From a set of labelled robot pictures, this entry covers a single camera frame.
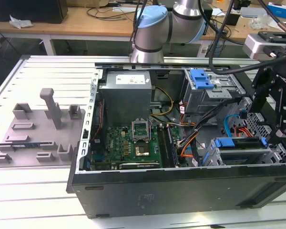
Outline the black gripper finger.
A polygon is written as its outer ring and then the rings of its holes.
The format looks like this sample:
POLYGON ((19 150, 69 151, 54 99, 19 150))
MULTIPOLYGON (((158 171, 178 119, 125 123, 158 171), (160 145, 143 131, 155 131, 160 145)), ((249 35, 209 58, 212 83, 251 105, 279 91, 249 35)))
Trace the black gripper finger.
POLYGON ((250 113, 259 113, 267 101, 267 97, 271 97, 276 102, 276 92, 274 91, 275 79, 272 68, 261 68, 258 70, 253 82, 254 98, 249 109, 250 113))
POLYGON ((269 144, 276 145, 280 143, 282 139, 286 138, 286 123, 284 123, 284 115, 286 114, 286 112, 284 111, 284 106, 283 106, 284 90, 282 87, 276 86, 273 89, 271 89, 270 95, 276 102, 275 104, 276 119, 272 131, 267 137, 267 142, 269 144))

